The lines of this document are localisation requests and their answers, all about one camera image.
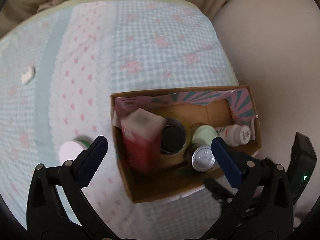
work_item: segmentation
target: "bed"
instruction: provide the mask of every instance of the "bed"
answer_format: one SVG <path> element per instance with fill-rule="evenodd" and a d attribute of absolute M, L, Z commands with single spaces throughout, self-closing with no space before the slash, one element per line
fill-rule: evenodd
<path fill-rule="evenodd" d="M 210 20 L 194 4 L 67 1 L 10 31 L 0 40 L 0 54 L 0 194 L 24 227 L 35 166 L 57 166 L 62 143 L 98 135 L 108 138 L 109 150 L 83 192 L 119 237 L 198 238 L 217 220 L 220 205 L 201 188 L 131 203 L 111 133 L 111 93 L 238 84 Z M 21 74 L 30 66 L 36 76 L 23 85 Z"/>

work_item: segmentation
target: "blue gripper pad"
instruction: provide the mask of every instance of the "blue gripper pad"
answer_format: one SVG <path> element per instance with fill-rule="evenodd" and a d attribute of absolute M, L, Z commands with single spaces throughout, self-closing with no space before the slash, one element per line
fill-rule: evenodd
<path fill-rule="evenodd" d="M 211 150 L 231 187 L 238 189 L 242 184 L 244 174 L 233 160 L 233 152 L 229 151 L 228 145 L 221 137 L 212 140 Z"/>
<path fill-rule="evenodd" d="M 80 188 L 87 187 L 108 151 L 108 140 L 98 136 L 74 161 L 73 176 Z"/>

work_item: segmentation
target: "screw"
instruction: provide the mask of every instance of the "screw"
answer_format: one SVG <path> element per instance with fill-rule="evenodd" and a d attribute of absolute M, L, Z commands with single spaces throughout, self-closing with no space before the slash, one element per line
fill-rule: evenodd
<path fill-rule="evenodd" d="M 278 169 L 278 170 L 280 170 L 280 171 L 282 171 L 282 170 L 283 170 L 283 166 L 282 166 L 281 164 L 277 164 L 277 166 L 276 166 L 276 167 L 277 167 L 277 169 Z"/>
<path fill-rule="evenodd" d="M 254 162 L 253 161 L 247 161 L 247 166 L 252 168 L 254 167 Z"/>
<path fill-rule="evenodd" d="M 64 165 L 67 166 L 67 167 L 71 166 L 72 164 L 73 164 L 72 160 L 67 160 L 67 161 L 64 162 Z"/>
<path fill-rule="evenodd" d="M 36 170 L 41 170 L 43 167 L 43 164 L 42 163 L 39 163 L 37 166 L 36 166 Z"/>

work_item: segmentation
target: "red box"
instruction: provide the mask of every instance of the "red box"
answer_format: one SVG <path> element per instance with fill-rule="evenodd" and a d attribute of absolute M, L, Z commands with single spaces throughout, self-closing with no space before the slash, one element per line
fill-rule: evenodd
<path fill-rule="evenodd" d="M 121 119 L 129 164 L 143 174 L 150 173 L 156 166 L 165 123 L 165 118 L 141 108 Z"/>

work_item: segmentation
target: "bottle cap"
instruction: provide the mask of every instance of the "bottle cap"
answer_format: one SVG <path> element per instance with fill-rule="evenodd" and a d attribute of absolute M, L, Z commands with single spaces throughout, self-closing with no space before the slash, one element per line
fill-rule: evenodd
<path fill-rule="evenodd" d="M 211 147 L 202 145 L 192 155 L 191 164 L 196 171 L 204 172 L 213 166 L 215 160 Z"/>
<path fill-rule="evenodd" d="M 249 142 L 251 137 L 250 128 L 246 125 L 239 126 L 234 132 L 234 141 L 237 144 L 245 145 Z"/>
<path fill-rule="evenodd" d="M 217 137 L 216 130 L 210 125 L 198 127 L 192 136 L 192 143 L 211 145 L 212 140 Z"/>

